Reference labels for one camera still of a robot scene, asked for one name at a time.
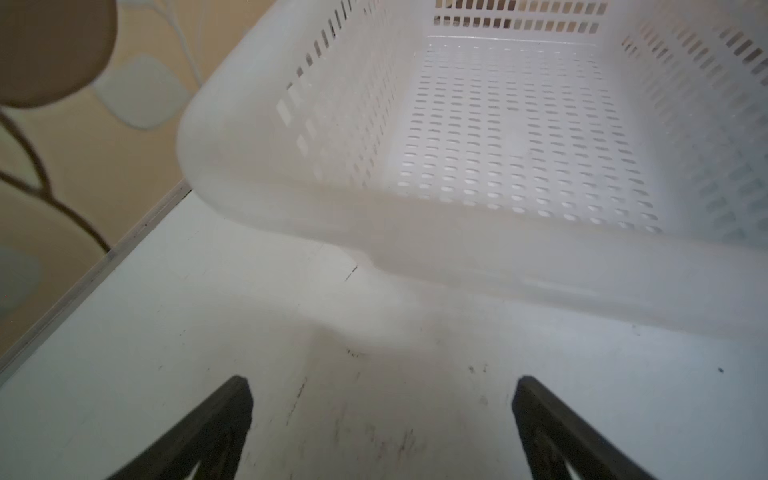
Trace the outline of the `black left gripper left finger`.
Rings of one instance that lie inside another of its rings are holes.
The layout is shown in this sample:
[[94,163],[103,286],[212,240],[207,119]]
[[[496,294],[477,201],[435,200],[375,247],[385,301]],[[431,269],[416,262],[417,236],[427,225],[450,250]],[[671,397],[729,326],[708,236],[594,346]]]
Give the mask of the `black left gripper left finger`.
[[113,479],[233,479],[251,427],[248,380],[233,376]]

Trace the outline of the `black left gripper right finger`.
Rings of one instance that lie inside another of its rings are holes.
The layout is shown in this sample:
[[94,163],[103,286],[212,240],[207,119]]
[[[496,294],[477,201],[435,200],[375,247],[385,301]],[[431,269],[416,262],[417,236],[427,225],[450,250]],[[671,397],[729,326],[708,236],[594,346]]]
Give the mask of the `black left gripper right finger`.
[[533,376],[518,380],[511,403],[534,479],[650,479]]

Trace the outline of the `white plastic basket left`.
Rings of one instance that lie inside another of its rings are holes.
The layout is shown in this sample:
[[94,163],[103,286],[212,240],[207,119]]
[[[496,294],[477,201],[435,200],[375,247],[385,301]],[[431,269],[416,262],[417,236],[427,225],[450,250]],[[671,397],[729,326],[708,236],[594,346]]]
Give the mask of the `white plastic basket left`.
[[278,1],[177,156],[222,215],[389,273],[767,336],[763,1]]

